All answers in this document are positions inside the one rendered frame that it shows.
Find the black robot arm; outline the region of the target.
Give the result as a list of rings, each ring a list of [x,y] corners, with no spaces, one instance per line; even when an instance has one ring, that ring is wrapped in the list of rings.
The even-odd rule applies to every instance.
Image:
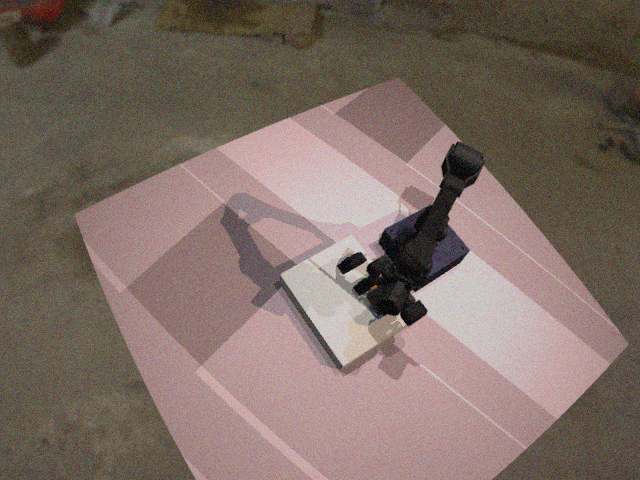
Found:
[[[418,216],[413,226],[417,231],[409,236],[406,246],[402,245],[399,250],[387,273],[392,280],[384,281],[367,294],[369,303],[378,315],[398,315],[410,294],[410,288],[417,291],[420,284],[424,285],[432,269],[430,259],[434,248],[438,247],[436,241],[441,242],[448,234],[448,214],[452,205],[463,190],[477,180],[485,164],[483,157],[483,153],[460,141],[452,144],[448,150],[441,165],[441,189],[433,205]],[[395,269],[396,262],[399,264]],[[418,281],[420,275],[422,277]]]

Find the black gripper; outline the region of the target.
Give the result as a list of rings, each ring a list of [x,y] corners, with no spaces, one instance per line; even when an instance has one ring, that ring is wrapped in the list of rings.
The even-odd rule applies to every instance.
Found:
[[[375,285],[378,287],[384,281],[392,280],[392,278],[387,276],[387,271],[391,268],[391,266],[392,264],[388,260],[388,258],[386,256],[382,256],[370,263],[367,266],[366,271],[374,280],[377,279],[379,275],[382,275],[378,278],[378,281],[375,282]],[[412,324],[426,316],[427,312],[428,310],[423,305],[423,303],[420,300],[416,302],[416,299],[413,297],[413,295],[409,294],[404,306],[399,313],[406,325],[411,326]]]

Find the white flat deck plate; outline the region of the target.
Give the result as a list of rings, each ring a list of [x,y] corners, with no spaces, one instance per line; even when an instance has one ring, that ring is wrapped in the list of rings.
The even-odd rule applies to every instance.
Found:
[[[280,274],[279,282],[340,370],[408,326],[398,315],[374,317],[367,294],[377,279],[353,235]]]

